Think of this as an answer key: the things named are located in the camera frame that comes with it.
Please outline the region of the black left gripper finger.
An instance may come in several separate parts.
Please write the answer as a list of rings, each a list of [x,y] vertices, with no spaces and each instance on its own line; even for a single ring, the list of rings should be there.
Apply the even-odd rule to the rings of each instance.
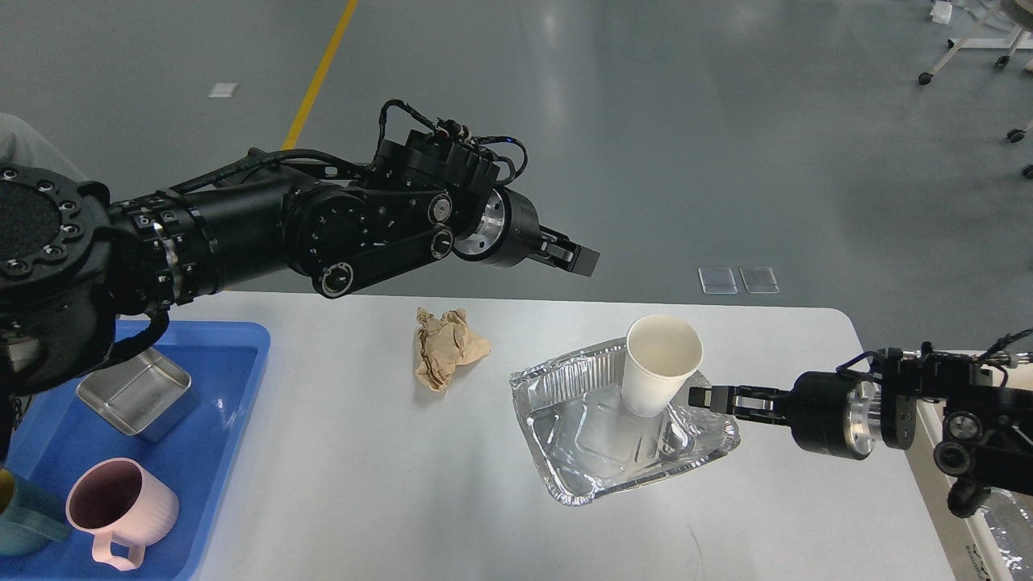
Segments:
[[[590,278],[597,267],[600,253],[569,239],[541,239],[529,257],[540,264]]]
[[[580,253],[582,246],[571,241],[565,234],[539,225],[539,253]]]

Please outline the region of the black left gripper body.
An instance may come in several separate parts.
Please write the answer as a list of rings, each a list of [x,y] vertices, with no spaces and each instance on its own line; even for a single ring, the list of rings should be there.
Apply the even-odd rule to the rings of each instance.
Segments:
[[[464,261],[509,268],[523,259],[549,264],[545,245],[546,237],[530,198],[498,187],[488,195],[475,231],[455,241],[453,254]]]

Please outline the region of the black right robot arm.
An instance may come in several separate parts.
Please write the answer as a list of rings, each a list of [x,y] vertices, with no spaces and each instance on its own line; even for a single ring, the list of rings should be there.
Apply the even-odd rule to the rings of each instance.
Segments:
[[[919,402],[939,403],[941,439],[932,459],[953,478],[948,510],[967,518],[993,489],[1031,493],[1031,393],[1010,385],[1010,372],[1031,364],[1030,353],[1011,353],[1010,346],[1030,335],[1029,328],[1004,335],[978,354],[941,351],[929,342],[915,351],[863,351],[833,371],[801,374],[788,391],[692,386],[688,402],[787,427],[805,451],[857,461],[876,442],[910,449]]]

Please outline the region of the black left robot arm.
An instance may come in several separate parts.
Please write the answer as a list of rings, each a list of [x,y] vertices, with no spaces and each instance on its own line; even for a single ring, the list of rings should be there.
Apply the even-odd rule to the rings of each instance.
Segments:
[[[526,169],[477,136],[387,100],[369,163],[313,148],[239,161],[115,202],[32,126],[2,116],[2,451],[23,399],[139,356],[169,310],[291,270],[328,299],[457,255],[590,276],[599,253],[540,224]]]

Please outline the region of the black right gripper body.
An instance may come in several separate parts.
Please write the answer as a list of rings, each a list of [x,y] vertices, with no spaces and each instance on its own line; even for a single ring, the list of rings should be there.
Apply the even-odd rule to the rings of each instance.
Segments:
[[[873,452],[878,420],[875,383],[834,372],[805,372],[787,397],[793,440],[810,453],[864,460]]]

